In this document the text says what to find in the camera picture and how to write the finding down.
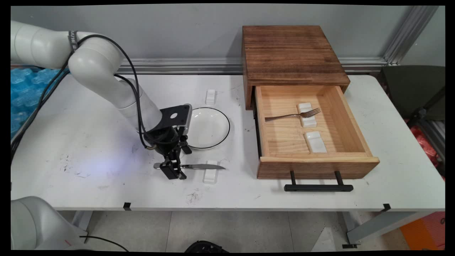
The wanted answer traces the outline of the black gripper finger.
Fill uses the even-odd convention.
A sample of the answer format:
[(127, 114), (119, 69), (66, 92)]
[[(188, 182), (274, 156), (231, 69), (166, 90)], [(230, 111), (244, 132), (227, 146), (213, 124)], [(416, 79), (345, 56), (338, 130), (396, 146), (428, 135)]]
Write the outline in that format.
[(185, 180), (187, 178), (180, 167), (180, 153), (180, 149), (173, 149), (167, 156), (165, 156), (164, 162), (159, 164), (159, 169), (170, 180)]
[(180, 136), (179, 147), (180, 147), (181, 151), (184, 152), (184, 154), (189, 155), (192, 153), (192, 150), (191, 150), (190, 146), (188, 145), (187, 139), (188, 139), (187, 135)]

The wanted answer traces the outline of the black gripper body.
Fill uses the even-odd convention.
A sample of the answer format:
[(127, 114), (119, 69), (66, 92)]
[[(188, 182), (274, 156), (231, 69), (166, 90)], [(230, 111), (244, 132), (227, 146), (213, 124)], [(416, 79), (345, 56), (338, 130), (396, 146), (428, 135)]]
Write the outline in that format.
[(167, 127), (150, 130), (145, 133), (144, 138), (151, 146), (156, 146), (155, 151), (163, 156), (168, 156), (178, 145), (183, 128)]

